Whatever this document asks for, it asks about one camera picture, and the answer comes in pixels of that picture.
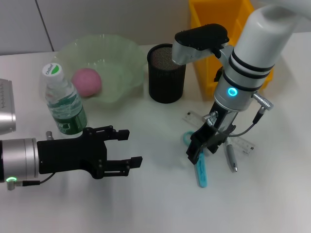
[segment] yellow container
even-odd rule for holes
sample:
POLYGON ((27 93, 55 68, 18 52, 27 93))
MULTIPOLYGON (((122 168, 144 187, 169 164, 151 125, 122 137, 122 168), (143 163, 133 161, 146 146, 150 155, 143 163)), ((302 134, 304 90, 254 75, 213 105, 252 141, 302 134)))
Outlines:
MULTIPOLYGON (((191 28, 210 23, 224 26, 228 31, 229 44, 235 46, 248 16, 254 11, 249 0, 189 0, 191 28)), ((215 56, 194 63, 201 88, 209 98, 213 98, 217 82, 217 70, 222 66, 215 56)), ((265 89, 273 78, 273 69, 261 89, 265 89)))

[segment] transparent bowl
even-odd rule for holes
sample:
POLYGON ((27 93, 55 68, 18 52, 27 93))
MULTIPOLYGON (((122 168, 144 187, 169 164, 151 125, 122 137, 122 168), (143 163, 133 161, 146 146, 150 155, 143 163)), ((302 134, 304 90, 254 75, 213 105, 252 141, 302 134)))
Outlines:
POLYGON ((115 102, 143 82, 147 63, 139 46, 118 35, 87 35, 63 47, 51 62, 59 63, 71 80, 81 68, 96 70, 102 79, 102 91, 88 98, 115 102))

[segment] plastic ruler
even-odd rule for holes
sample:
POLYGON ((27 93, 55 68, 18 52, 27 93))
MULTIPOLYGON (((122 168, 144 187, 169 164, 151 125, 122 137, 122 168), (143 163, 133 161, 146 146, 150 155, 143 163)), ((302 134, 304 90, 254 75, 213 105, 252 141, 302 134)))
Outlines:
MULTIPOLYGON (((183 119, 198 129, 203 125, 202 116, 194 111, 187 112, 183 119)), ((250 155, 255 149, 255 145, 253 143, 241 137, 231 137, 230 139, 233 148, 245 155, 250 155)))

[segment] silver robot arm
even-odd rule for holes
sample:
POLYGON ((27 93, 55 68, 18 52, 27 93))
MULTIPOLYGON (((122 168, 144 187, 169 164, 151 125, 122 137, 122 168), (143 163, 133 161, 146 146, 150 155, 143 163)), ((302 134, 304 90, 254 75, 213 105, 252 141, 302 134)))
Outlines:
POLYGON ((224 40, 226 35, 220 27, 215 30, 215 25, 212 26, 214 29, 208 29, 211 26, 206 25, 180 32, 175 36, 172 60, 177 64, 182 65, 215 55, 223 65, 214 92, 215 103, 210 113, 203 117, 204 125, 192 135, 187 150, 188 158, 193 164, 198 161, 202 148, 207 147, 215 153, 227 137, 248 132, 265 110, 273 108, 273 105, 257 91, 280 57, 300 19, 299 15, 311 18, 311 1, 265 2, 273 5, 257 9, 249 16, 235 48, 227 45, 227 41, 224 40), (203 39, 199 38, 205 33, 209 35, 204 35, 203 39), (245 111, 252 99, 261 105, 253 124, 242 133, 231 134, 235 129, 232 122, 237 113, 245 111))

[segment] green led light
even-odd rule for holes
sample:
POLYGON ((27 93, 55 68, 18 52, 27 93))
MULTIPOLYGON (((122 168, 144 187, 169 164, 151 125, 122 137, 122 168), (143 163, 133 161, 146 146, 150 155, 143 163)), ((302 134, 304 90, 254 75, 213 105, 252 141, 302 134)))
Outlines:
POLYGON ((8 179, 6 179, 7 182, 10 182, 10 181, 17 181, 17 178, 15 177, 9 177, 8 179))

